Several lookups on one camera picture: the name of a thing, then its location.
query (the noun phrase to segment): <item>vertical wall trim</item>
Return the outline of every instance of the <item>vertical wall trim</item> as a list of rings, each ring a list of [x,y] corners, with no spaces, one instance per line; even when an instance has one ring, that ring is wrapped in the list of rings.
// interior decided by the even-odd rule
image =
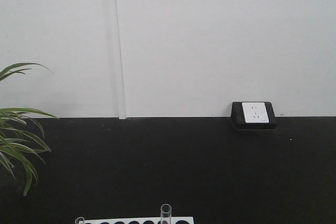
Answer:
[[[117,0],[112,0],[112,1],[113,1],[112,10],[115,14],[115,15],[112,15],[112,45],[113,45],[114,67],[115,67],[115,75],[116,75],[116,83],[117,83],[118,110],[119,110],[119,119],[125,119],[126,118],[126,104],[125,104],[121,47],[120,47],[120,37],[119,37],[118,8],[117,8]]]

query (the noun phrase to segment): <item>spider plant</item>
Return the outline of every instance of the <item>spider plant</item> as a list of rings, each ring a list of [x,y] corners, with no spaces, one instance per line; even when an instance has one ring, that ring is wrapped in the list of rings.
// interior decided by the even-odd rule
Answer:
[[[30,62],[10,65],[0,72],[0,81],[16,73],[25,74],[26,70],[31,69],[26,68],[25,66],[31,65],[43,66],[41,64]],[[12,164],[12,160],[14,158],[22,162],[26,171],[26,185],[23,192],[24,196],[27,195],[32,182],[35,181],[36,184],[38,182],[36,169],[34,165],[27,159],[27,154],[36,155],[42,160],[38,154],[51,151],[48,145],[43,141],[44,132],[41,124],[29,116],[31,113],[57,118],[52,114],[37,109],[0,108],[0,163],[15,178],[13,173],[14,165]],[[22,127],[20,129],[18,128],[19,125],[27,126],[27,122],[29,121],[34,123],[39,128],[41,137],[29,131],[22,130]],[[35,146],[38,147],[29,147],[32,142],[34,142]]]

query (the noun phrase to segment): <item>test tube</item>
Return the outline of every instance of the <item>test tube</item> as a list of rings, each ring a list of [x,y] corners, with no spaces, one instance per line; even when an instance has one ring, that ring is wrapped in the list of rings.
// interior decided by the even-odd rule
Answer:
[[[169,204],[161,206],[161,224],[170,224],[172,219],[172,207]]]
[[[84,224],[85,223],[85,219],[84,217],[78,217],[76,220],[75,220],[75,224]]]

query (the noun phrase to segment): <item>white outlet faceplate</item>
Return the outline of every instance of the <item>white outlet faceplate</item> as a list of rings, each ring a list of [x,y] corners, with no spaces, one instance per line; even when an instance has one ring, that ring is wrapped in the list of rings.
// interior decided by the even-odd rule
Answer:
[[[246,123],[269,123],[264,102],[242,102]]]

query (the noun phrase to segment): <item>black table surface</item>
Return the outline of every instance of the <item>black table surface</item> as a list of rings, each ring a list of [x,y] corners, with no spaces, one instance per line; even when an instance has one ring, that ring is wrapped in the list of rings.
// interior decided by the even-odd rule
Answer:
[[[228,118],[41,119],[51,153],[22,196],[1,169],[0,223],[173,216],[196,224],[336,223],[336,118],[278,118],[235,131]]]

